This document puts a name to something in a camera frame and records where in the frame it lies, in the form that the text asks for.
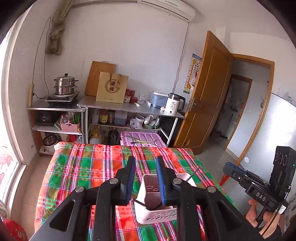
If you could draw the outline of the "dark metal chopstick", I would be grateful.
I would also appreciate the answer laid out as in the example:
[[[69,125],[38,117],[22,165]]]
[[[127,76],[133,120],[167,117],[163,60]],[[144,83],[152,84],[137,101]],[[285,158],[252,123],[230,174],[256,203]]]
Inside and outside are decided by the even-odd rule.
[[[138,203],[139,205],[141,205],[141,206],[143,206],[143,207],[146,208],[146,205],[144,203],[142,203],[142,202],[140,202],[140,201],[138,201],[136,199],[133,199],[133,200],[134,200],[135,203]]]

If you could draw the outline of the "dark chopstick on table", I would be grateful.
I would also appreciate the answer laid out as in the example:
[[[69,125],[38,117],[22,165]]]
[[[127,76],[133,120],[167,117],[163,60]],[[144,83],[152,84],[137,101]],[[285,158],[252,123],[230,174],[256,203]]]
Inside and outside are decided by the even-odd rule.
[[[201,166],[199,166],[199,167],[193,172],[193,174],[191,174],[191,176],[187,178],[186,182],[188,182],[190,179],[192,179],[193,176],[199,171],[200,168],[201,168]]]

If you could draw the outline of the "white refrigerator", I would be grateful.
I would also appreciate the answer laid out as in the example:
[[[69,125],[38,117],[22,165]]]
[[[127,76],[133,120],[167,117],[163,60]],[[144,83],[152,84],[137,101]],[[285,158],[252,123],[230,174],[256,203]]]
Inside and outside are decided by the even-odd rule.
[[[271,94],[261,126],[241,166],[268,181],[273,170],[277,146],[295,149],[295,106],[287,100]]]

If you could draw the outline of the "pink plastic utensil basket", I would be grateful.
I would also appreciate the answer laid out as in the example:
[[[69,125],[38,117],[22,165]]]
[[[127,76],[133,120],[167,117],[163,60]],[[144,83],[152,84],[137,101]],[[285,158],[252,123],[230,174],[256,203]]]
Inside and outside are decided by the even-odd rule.
[[[136,200],[146,205],[145,208],[133,201],[135,217],[141,225],[150,225],[177,219],[177,208],[175,206],[164,206],[161,202],[156,174],[143,175]]]

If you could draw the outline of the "white electric kettle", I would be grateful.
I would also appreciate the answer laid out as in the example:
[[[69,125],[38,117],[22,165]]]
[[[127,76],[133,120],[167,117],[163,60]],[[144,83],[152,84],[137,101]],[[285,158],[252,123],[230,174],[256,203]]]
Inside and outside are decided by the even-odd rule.
[[[175,93],[169,93],[165,105],[165,113],[174,115],[184,109],[186,99]]]

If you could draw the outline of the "purple storage box lid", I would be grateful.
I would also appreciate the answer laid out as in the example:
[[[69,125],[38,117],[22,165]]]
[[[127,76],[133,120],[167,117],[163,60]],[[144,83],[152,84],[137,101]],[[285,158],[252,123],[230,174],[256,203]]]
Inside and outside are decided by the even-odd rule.
[[[121,132],[120,144],[133,147],[167,147],[157,133],[147,132]]]

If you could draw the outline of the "pink woven basket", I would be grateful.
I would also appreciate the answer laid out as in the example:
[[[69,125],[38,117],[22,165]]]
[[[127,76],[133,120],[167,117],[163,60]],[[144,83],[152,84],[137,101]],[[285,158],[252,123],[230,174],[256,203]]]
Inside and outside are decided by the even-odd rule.
[[[81,133],[81,123],[63,123],[62,119],[60,119],[60,126],[62,131],[68,133]]]

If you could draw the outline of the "blue plastic container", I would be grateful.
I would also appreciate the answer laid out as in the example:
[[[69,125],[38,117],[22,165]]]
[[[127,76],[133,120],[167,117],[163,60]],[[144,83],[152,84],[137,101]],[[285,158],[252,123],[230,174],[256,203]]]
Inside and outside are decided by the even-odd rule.
[[[151,91],[150,102],[155,108],[165,107],[168,97],[168,94]]]

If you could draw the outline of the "metal shelf table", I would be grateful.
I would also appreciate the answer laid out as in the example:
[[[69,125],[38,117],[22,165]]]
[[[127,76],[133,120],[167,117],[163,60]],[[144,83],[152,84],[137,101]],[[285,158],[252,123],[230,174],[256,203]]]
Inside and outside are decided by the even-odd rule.
[[[75,100],[70,104],[49,104],[39,100],[32,104],[29,110],[35,111],[34,131],[49,134],[65,134],[73,138],[64,138],[64,141],[80,143],[94,143],[105,131],[101,126],[107,126],[117,132],[127,128],[139,129],[143,132],[162,132],[164,137],[170,141],[174,130],[166,133],[164,121],[174,118],[175,121],[184,119],[180,113],[174,115],[166,114],[159,108],[148,104],[138,103],[110,103],[96,101],[93,96],[84,96],[81,100]],[[64,132],[60,126],[63,123],[81,123],[81,133]]]

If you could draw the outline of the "induction cooker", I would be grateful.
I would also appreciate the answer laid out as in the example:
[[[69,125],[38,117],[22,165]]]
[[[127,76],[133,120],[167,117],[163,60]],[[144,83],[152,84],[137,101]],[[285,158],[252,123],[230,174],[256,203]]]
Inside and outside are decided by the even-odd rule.
[[[75,91],[73,94],[66,94],[66,95],[57,95],[51,94],[45,98],[45,102],[49,104],[70,104],[73,103],[77,96],[79,95],[79,91]]]

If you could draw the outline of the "red jar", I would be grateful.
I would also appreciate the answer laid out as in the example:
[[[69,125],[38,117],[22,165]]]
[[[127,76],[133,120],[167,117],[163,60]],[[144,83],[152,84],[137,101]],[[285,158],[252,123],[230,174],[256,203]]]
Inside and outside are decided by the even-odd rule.
[[[131,98],[131,95],[130,95],[130,89],[126,89],[126,90],[125,90],[124,102],[129,103],[129,102],[130,102],[130,98]]]

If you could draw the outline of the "wooden cutting board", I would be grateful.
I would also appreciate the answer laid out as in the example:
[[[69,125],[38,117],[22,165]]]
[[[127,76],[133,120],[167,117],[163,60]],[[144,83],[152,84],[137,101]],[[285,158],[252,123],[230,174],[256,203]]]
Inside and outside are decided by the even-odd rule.
[[[112,73],[115,71],[115,68],[116,65],[112,63],[93,61],[90,67],[84,94],[87,96],[96,96],[100,73]]]

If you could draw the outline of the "brown paper bag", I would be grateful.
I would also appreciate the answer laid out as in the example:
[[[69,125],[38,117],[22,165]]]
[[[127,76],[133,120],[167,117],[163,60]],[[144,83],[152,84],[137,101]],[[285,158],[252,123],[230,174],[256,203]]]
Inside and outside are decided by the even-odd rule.
[[[128,82],[128,76],[101,72],[98,82],[96,101],[123,103]]]

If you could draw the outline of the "hanging green cloth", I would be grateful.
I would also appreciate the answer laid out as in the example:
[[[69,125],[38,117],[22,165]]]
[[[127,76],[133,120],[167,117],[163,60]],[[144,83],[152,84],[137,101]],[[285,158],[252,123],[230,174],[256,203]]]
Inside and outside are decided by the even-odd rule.
[[[46,46],[46,53],[51,55],[61,55],[62,53],[62,37],[65,31],[64,21],[67,19],[68,13],[73,6],[73,0],[59,1],[59,5],[53,14],[53,28],[49,36],[49,42]]]

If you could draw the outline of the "wall poster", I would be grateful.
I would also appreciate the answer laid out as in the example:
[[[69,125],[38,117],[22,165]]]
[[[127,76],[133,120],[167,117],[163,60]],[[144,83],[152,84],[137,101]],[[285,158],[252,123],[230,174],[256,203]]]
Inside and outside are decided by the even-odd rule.
[[[198,75],[198,72],[199,72],[199,69],[201,66],[201,60],[202,60],[201,57],[199,57],[198,55],[196,55],[194,53],[192,54],[187,78],[185,80],[185,85],[184,85],[184,89],[183,89],[184,93],[187,93],[189,95],[191,95],[193,93],[195,83],[196,83],[196,78],[197,78],[197,75]]]

